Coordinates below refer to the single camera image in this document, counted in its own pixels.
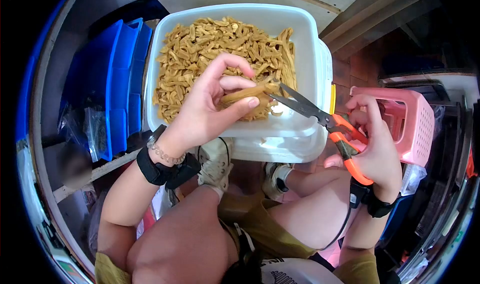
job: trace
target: white sneaker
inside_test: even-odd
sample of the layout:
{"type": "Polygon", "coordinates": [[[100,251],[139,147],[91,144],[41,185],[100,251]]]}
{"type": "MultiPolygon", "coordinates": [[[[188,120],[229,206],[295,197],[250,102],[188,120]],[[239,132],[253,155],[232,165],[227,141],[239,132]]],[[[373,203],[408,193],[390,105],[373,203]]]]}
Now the white sneaker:
{"type": "Polygon", "coordinates": [[[208,184],[223,192],[229,187],[229,173],[233,167],[230,162],[233,138],[215,138],[199,147],[197,160],[201,164],[198,185],[208,184]]]}
{"type": "Polygon", "coordinates": [[[291,164],[267,162],[265,165],[265,180],[261,185],[263,193],[273,200],[277,200],[289,189],[285,186],[285,181],[291,164]]]}

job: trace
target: scissor blade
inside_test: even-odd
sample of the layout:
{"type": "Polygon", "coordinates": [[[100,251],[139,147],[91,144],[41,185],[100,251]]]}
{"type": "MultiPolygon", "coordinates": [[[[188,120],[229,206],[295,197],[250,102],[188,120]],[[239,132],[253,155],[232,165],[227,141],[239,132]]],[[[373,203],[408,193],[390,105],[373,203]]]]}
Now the scissor blade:
{"type": "Polygon", "coordinates": [[[310,116],[317,116],[319,113],[319,110],[317,108],[312,108],[310,106],[304,105],[298,101],[294,101],[291,99],[286,99],[285,97],[278,96],[275,94],[269,94],[271,98],[281,102],[285,106],[289,107],[293,111],[302,114],[305,117],[310,117],[310,116]]]}
{"type": "Polygon", "coordinates": [[[291,89],[290,87],[288,87],[287,85],[285,85],[284,83],[280,82],[280,87],[282,89],[284,89],[289,95],[291,95],[294,99],[296,99],[297,101],[307,105],[307,106],[310,106],[310,107],[313,107],[313,108],[317,108],[317,106],[315,106],[314,103],[312,103],[311,101],[309,101],[306,97],[304,97],[303,95],[301,95],[300,93],[298,93],[297,91],[295,91],[294,89],[291,89]]]}
{"type": "Polygon", "coordinates": [[[283,96],[278,96],[275,94],[269,94],[269,96],[307,118],[309,118],[310,116],[315,116],[318,120],[318,123],[322,126],[325,126],[327,128],[335,126],[335,120],[333,119],[332,115],[323,112],[317,107],[310,107],[309,105],[302,104],[301,102],[286,99],[283,96]]]}

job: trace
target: shelf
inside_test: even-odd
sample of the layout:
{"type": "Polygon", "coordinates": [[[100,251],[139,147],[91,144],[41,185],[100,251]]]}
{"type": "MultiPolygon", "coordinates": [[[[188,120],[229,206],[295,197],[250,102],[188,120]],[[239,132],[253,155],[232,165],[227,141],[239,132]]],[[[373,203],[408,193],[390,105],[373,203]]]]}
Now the shelf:
{"type": "Polygon", "coordinates": [[[118,167],[135,160],[137,157],[137,154],[140,152],[141,149],[137,149],[129,154],[125,154],[124,156],[114,159],[110,162],[107,162],[106,164],[102,165],[101,167],[95,168],[92,171],[92,176],[90,177],[87,182],[84,184],[79,184],[75,183],[74,181],[68,183],[67,185],[63,185],[62,187],[58,188],[57,190],[53,191],[53,196],[55,197],[55,201],[60,203],[62,200],[64,200],[66,197],[68,197],[70,194],[73,194],[75,191],[78,189],[73,189],[69,187],[85,187],[86,185],[92,183],[94,180],[100,178],[101,176],[117,169],[118,167]]]}

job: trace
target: fingernail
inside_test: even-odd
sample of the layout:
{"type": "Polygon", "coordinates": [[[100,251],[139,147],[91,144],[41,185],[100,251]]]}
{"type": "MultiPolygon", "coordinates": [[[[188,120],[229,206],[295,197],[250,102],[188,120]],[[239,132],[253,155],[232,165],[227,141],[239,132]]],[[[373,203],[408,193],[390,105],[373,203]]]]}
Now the fingernail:
{"type": "Polygon", "coordinates": [[[256,96],[252,96],[251,99],[248,101],[248,106],[250,108],[255,108],[260,104],[260,100],[256,96]]]}

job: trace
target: hand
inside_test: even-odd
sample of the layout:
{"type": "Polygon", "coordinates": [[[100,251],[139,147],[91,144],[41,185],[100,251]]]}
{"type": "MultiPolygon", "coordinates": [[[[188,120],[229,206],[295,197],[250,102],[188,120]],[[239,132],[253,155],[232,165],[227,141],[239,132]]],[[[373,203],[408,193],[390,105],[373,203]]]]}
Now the hand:
{"type": "MultiPolygon", "coordinates": [[[[402,186],[402,168],[392,135],[386,122],[382,120],[377,101],[369,95],[355,95],[345,106],[349,109],[367,107],[367,112],[354,110],[349,116],[353,126],[364,126],[369,135],[366,149],[352,159],[363,175],[374,181],[375,196],[381,201],[393,203],[402,186]]],[[[325,159],[323,165],[342,167],[343,161],[340,155],[336,154],[325,159]]]]}
{"type": "Polygon", "coordinates": [[[177,118],[158,139],[157,144],[161,143],[159,147],[167,155],[179,157],[186,150],[207,143],[258,106],[260,101],[257,97],[247,97],[217,111],[215,105],[225,94],[256,86],[240,76],[224,76],[227,66],[239,67],[247,77],[255,75],[250,64],[242,57],[222,53],[214,59],[196,80],[177,118]]]}

